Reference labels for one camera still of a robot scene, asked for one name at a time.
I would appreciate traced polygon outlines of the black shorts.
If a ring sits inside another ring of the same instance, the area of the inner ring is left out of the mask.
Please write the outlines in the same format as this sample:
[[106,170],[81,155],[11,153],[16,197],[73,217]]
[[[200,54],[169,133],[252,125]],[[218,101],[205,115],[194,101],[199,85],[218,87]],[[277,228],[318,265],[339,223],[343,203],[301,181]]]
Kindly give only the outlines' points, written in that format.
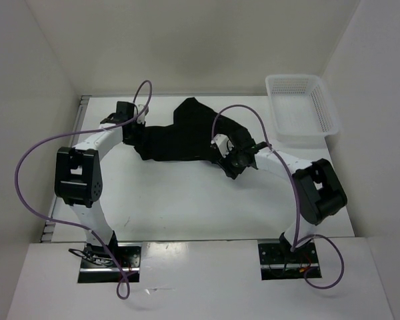
[[190,97],[174,110],[173,124],[146,127],[134,149],[143,160],[216,163],[220,154],[211,147],[212,133],[249,134],[244,126]]

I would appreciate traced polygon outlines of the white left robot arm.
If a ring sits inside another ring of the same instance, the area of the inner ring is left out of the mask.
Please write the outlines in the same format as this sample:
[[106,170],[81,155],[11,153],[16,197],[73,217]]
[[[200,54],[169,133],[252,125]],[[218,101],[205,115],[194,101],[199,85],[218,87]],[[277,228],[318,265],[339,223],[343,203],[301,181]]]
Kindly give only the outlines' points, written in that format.
[[119,101],[116,111],[100,122],[98,130],[72,147],[57,151],[54,191],[87,227],[86,248],[74,255],[98,266],[115,266],[120,257],[117,236],[100,204],[103,192],[101,160],[115,146],[134,145],[142,136],[144,105]]

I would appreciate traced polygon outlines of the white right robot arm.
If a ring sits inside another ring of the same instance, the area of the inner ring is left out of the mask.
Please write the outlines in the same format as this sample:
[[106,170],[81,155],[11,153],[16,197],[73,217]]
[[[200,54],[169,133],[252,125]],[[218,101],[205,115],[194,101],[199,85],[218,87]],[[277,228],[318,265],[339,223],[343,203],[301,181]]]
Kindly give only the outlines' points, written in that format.
[[345,191],[326,159],[310,161],[277,151],[266,142],[256,143],[245,129],[231,135],[216,134],[211,148],[217,154],[217,164],[232,179],[251,167],[290,182],[295,222],[279,237],[279,254],[286,262],[296,261],[302,247],[314,238],[316,226],[347,204]]

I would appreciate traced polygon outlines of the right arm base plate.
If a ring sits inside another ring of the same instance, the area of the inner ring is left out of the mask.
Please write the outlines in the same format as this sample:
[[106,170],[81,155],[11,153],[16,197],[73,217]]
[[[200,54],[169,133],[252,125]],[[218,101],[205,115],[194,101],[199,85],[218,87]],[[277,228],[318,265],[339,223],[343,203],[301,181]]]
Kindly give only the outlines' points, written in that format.
[[278,240],[259,241],[261,280],[322,278],[316,246],[309,242],[296,253],[284,252]]

